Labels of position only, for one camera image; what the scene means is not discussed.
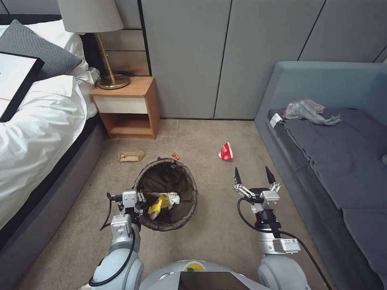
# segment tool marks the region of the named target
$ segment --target floor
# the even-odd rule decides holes
[[[231,144],[234,159],[225,162],[218,152],[225,142]],[[119,163],[120,150],[141,149],[140,162]],[[140,170],[157,157],[171,157],[192,172],[198,188],[198,205],[191,220],[180,230],[154,232],[141,229],[140,258],[146,277],[154,269],[182,259],[215,262],[243,273],[255,281],[261,254],[257,233],[247,227],[237,213],[239,199],[233,191],[237,166],[246,187],[268,185],[265,165],[281,178],[252,121],[161,120],[156,140],[109,139],[98,163],[61,227],[36,259],[16,289],[74,289],[86,284],[98,262],[108,251],[111,232],[99,228],[107,211],[106,192],[120,194],[131,188]],[[300,237],[312,252],[323,272],[331,279],[308,231],[286,189],[282,186],[277,218],[283,230]],[[242,208],[254,223],[249,206]],[[292,255],[313,290],[326,289],[305,251]]]

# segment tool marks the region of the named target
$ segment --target wooden nightstand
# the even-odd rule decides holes
[[[110,138],[156,138],[160,113],[154,77],[131,77],[120,89],[90,93]]]

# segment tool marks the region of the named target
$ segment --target black trash bag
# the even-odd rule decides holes
[[[148,164],[136,179],[134,188],[142,191],[146,199],[147,208],[140,216],[143,226],[152,230],[166,232],[180,229],[194,214],[198,190],[192,173],[182,163],[171,158],[158,158]],[[157,217],[152,220],[148,215],[148,207],[158,197],[148,193],[177,192],[180,203],[174,204],[170,210],[161,209]]]

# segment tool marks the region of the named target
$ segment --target gray blanket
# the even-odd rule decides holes
[[[282,116],[283,110],[277,110]],[[345,224],[371,268],[387,288],[387,127],[361,110],[326,109],[341,115],[335,126],[307,120],[281,121],[288,135],[341,209]]]

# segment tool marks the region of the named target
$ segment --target table lamp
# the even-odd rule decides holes
[[[96,33],[109,75],[100,77],[101,89],[118,89],[130,83],[125,75],[114,75],[100,32],[124,28],[114,0],[58,0],[64,29],[76,33]]]

